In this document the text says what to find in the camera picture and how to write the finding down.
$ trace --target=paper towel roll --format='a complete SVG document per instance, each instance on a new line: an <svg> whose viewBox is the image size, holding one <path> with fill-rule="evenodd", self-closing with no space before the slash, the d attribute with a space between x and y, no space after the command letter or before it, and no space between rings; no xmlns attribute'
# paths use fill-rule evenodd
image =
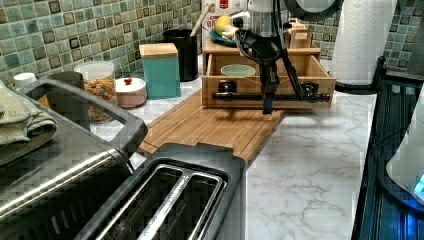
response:
<svg viewBox="0 0 424 240"><path fill-rule="evenodd" d="M330 67L338 83L372 84L396 3L397 0L344 1Z"/></svg>

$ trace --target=teal box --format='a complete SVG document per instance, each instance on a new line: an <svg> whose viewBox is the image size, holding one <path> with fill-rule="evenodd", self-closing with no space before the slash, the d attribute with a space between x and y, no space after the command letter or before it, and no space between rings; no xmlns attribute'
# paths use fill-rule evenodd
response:
<svg viewBox="0 0 424 240"><path fill-rule="evenodd" d="M181 96L178 51L171 43L140 46L147 99Z"/></svg>

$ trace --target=paper towel holder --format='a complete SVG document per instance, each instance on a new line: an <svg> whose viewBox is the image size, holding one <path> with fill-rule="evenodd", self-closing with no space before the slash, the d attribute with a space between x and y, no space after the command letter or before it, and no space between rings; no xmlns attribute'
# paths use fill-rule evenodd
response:
<svg viewBox="0 0 424 240"><path fill-rule="evenodd" d="M381 56L377 59L377 67L375 69L373 81L367 85L352 85L341 83L336 80L335 90L338 92L344 92L354 95L372 95L380 92L381 81L385 78L387 69L384 68L386 57Z"/></svg>

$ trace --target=wooden drawer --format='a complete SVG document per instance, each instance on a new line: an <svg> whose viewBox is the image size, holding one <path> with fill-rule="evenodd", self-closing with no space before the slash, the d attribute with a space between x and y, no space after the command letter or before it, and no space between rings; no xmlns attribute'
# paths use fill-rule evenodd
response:
<svg viewBox="0 0 424 240"><path fill-rule="evenodd" d="M328 94L327 102L311 103L305 101L274 101L274 108L329 108L331 106L336 79L329 76L325 69L313 55L292 55L290 60L296 67L301 83L316 83L319 85L318 94ZM232 107L232 108L262 108L262 101L251 100L214 100L212 94L218 92L218 84L222 80L234 81L237 85L237 93L261 93L261 81L259 66L252 60L239 55L209 54L206 74L203 76L202 106L203 107ZM245 64L256 69L256 73L250 77L225 76L221 74L221 68L229 64ZM295 94L287 76L283 61L277 61L277 73L280 85L276 94Z"/></svg>

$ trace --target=wooden tray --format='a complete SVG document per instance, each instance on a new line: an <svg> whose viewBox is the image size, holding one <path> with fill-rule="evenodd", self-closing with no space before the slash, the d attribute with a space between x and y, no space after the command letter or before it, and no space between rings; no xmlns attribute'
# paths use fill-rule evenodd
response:
<svg viewBox="0 0 424 240"><path fill-rule="evenodd" d="M299 82L318 84L318 94L330 96L329 101L310 103L306 101L274 101L275 109L323 109L330 108L332 97L336 86L336 79L331 77L321 66L313 55L292 55L289 56L291 62L296 67ZM256 73L249 77L225 76L221 73L221 68L230 64L243 64L256 69ZM261 79L259 66L252 60L239 55L209 54L206 74L202 77L202 105L207 108L245 108L262 109L262 101L251 100L218 100L212 97L212 93L219 92L218 85L221 81L231 81L237 85L237 93L260 94ZM295 95L293 87L287 76L283 61L277 61L277 74L280 84L277 94Z"/></svg>
<svg viewBox="0 0 424 240"><path fill-rule="evenodd" d="M280 124L284 110L263 115L261 110L204 109L201 90L148 125L137 152L149 157L162 144L199 142L234 149L248 164Z"/></svg>

